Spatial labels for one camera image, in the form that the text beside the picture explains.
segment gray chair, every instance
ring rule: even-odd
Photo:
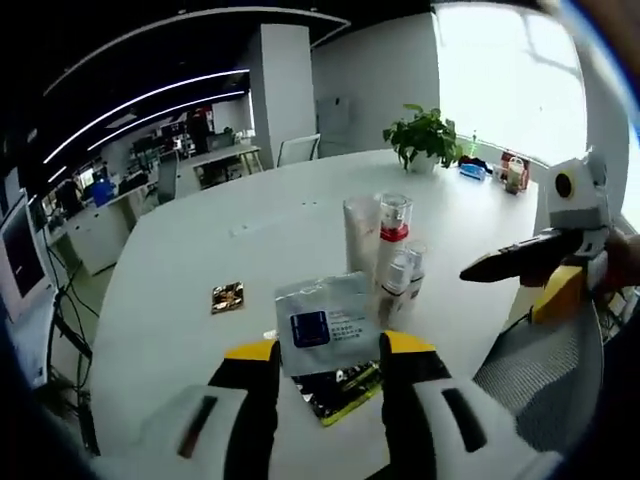
[[[175,151],[160,155],[158,166],[158,203],[163,205],[176,198],[178,175],[178,153]]]
[[[280,153],[278,154],[278,162],[276,163],[276,166],[279,168],[284,167],[285,165],[313,160],[319,141],[319,133],[309,135],[308,137],[285,140],[280,145]]]
[[[567,453],[595,412],[603,363],[588,304],[556,327],[520,322],[498,338],[474,381],[513,414],[531,447]]]

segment computer monitor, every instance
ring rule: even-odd
[[[0,295],[11,320],[16,322],[50,285],[23,197],[0,226]]]

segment table surface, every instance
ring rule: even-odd
[[[203,153],[202,155],[197,155],[195,157],[181,160],[178,166],[180,168],[195,168],[200,165],[204,165],[205,163],[218,162],[220,160],[224,160],[225,158],[257,152],[258,150],[260,150],[260,148],[254,145],[232,145],[230,147],[218,148],[208,153]]]
[[[537,185],[513,196],[457,169],[406,174],[391,150],[269,170],[143,216],[106,293],[94,344],[92,409],[100,449],[137,439],[141,422],[188,385],[206,384],[225,350],[276,327],[274,290],[345,271],[342,201],[381,191],[414,199],[410,238],[428,245],[407,331],[472,376],[507,320],[516,279],[459,280],[480,255],[531,236]],[[244,309],[211,316],[211,289],[242,281]],[[378,394],[322,428],[282,378],[273,478],[366,478],[388,463]],[[322,459],[322,468],[317,468]]]

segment small bottle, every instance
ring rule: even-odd
[[[424,279],[424,265],[422,260],[426,251],[426,245],[420,240],[412,240],[407,244],[407,255],[411,260],[412,272],[411,281],[409,282],[409,287],[405,293],[405,315],[408,315],[413,311],[416,304],[416,297],[420,293],[420,288],[422,287],[422,280]]]
[[[385,193],[382,196],[381,207],[380,245],[375,271],[377,285],[384,285],[387,282],[389,265],[397,252],[402,250],[409,236],[413,202],[404,195]]]
[[[402,312],[406,303],[405,292],[409,287],[413,265],[409,255],[400,251],[389,264],[386,282],[378,291],[378,321],[384,330],[397,330],[403,323]]]

